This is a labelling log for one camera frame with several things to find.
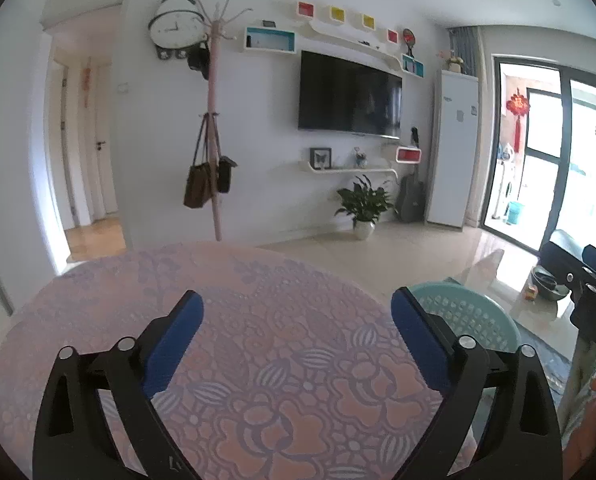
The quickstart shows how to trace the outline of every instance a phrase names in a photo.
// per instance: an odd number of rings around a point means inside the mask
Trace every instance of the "butterfly frame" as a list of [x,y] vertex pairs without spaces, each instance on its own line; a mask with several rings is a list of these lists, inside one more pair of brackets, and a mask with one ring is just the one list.
[[310,148],[309,163],[314,170],[330,170],[331,148]]

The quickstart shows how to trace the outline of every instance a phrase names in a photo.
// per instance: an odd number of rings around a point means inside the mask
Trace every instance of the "tablecloth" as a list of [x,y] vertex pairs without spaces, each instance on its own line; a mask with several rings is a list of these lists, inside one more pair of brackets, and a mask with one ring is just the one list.
[[[214,242],[82,264],[14,315],[0,343],[0,442],[28,476],[57,351],[138,336],[188,289],[204,299],[203,323],[152,402],[204,480],[393,477],[442,399],[389,308],[282,254]],[[101,398],[124,462],[142,471]]]

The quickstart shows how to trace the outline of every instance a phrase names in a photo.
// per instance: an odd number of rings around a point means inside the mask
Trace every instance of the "television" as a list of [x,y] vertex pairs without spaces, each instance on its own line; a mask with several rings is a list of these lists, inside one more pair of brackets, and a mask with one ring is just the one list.
[[302,51],[298,128],[400,138],[402,78]]

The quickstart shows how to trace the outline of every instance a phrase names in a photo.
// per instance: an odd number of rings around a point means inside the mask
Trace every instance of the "doorway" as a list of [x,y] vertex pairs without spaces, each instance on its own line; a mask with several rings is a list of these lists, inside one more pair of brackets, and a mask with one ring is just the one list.
[[[596,76],[524,60],[497,59],[496,70],[483,227],[533,253],[555,229],[596,247]],[[526,113],[515,114],[512,100],[525,100]]]
[[126,250],[110,156],[111,58],[120,17],[121,6],[105,7],[46,30],[57,66],[47,87],[49,166],[68,268]]

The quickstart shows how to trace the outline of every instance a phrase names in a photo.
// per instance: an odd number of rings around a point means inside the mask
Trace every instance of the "vase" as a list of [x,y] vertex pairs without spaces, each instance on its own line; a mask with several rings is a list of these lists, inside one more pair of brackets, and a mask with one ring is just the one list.
[[376,224],[373,222],[361,222],[360,220],[356,220],[356,223],[354,224],[354,234],[359,240],[367,240],[367,238],[372,235],[375,228]]

